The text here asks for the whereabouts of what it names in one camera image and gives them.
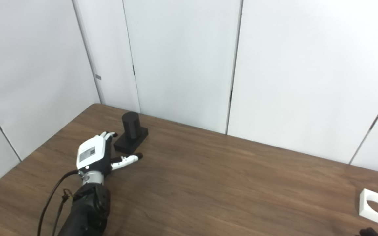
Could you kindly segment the black and white left hand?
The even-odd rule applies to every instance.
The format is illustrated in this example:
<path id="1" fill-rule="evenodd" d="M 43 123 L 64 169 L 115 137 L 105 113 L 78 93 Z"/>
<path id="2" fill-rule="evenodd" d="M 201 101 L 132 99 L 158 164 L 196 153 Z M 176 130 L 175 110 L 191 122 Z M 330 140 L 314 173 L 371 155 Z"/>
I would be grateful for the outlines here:
<path id="1" fill-rule="evenodd" d="M 114 137 L 117 137 L 117 133 L 103 132 L 82 143 L 77 153 L 77 169 L 82 173 L 98 171 L 106 176 L 113 170 L 126 167 L 143 158 L 143 154 L 136 153 L 112 159 L 111 149 Z"/>

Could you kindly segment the black and white right hand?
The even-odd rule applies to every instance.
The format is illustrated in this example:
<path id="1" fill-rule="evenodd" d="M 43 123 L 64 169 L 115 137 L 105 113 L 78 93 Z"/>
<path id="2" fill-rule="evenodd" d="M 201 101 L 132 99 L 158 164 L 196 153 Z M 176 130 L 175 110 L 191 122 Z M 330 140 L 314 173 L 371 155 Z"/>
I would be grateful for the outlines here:
<path id="1" fill-rule="evenodd" d="M 357 236 L 378 236 L 378 232 L 374 230 L 372 227 L 364 228 L 359 230 Z"/>

